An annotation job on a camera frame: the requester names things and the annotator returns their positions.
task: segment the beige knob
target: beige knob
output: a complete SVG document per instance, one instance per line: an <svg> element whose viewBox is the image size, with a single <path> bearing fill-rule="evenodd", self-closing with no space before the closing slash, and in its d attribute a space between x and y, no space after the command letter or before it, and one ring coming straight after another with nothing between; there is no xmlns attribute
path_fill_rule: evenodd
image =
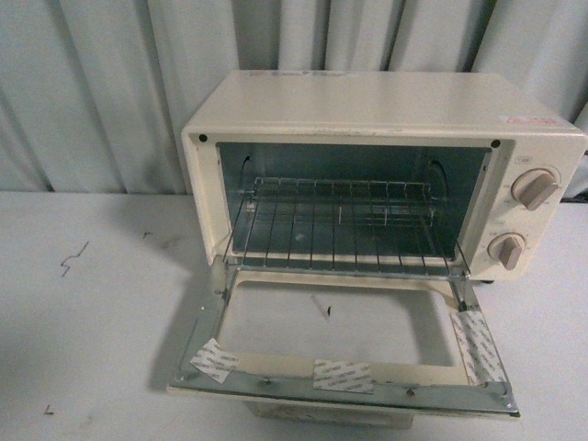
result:
<svg viewBox="0 0 588 441"><path fill-rule="evenodd" d="M525 239L520 234L508 233L495 238L488 246L488 254L505 269L515 269L518 259L525 249Z"/></svg>
<svg viewBox="0 0 588 441"><path fill-rule="evenodd" d="M546 201L560 186L556 178L543 168L523 173L514 181L513 198L533 211Z"/></svg>

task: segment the white curtain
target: white curtain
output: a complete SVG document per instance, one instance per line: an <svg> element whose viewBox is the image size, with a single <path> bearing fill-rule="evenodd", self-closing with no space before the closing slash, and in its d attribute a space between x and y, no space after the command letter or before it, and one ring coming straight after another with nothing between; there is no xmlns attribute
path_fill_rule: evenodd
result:
<svg viewBox="0 0 588 441"><path fill-rule="evenodd" d="M0 2L0 189L186 193L180 130L239 68L493 72L588 131L587 41L583 0Z"/></svg>

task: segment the control knob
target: control knob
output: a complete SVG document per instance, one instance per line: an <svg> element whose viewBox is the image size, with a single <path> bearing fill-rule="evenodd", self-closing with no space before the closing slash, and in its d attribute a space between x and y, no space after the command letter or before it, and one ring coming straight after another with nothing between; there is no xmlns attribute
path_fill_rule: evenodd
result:
<svg viewBox="0 0 588 441"><path fill-rule="evenodd" d="M560 188L557 179L548 170L536 168L523 173L514 181L513 198L533 211Z"/></svg>
<svg viewBox="0 0 588 441"><path fill-rule="evenodd" d="M488 246L490 257L503 264L508 271L515 269L518 258L525 249L525 239L513 232L496 237Z"/></svg>

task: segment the wire rack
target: wire rack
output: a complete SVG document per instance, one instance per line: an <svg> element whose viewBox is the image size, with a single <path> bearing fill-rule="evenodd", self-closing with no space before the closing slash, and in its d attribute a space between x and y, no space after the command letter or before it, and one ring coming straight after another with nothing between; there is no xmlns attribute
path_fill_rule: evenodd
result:
<svg viewBox="0 0 588 441"><path fill-rule="evenodd" d="M449 277L456 249L463 255L449 229L438 231L433 202L426 183L257 177L224 258L269 271Z"/></svg>

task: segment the toaster oven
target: toaster oven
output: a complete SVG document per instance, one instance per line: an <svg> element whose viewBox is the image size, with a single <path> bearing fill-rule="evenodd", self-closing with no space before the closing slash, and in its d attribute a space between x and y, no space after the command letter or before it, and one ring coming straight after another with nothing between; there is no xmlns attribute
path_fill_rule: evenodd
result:
<svg viewBox="0 0 588 441"><path fill-rule="evenodd" d="M209 264L170 390L260 416L518 416L473 281L521 275L586 136L498 75L232 72L182 133Z"/></svg>

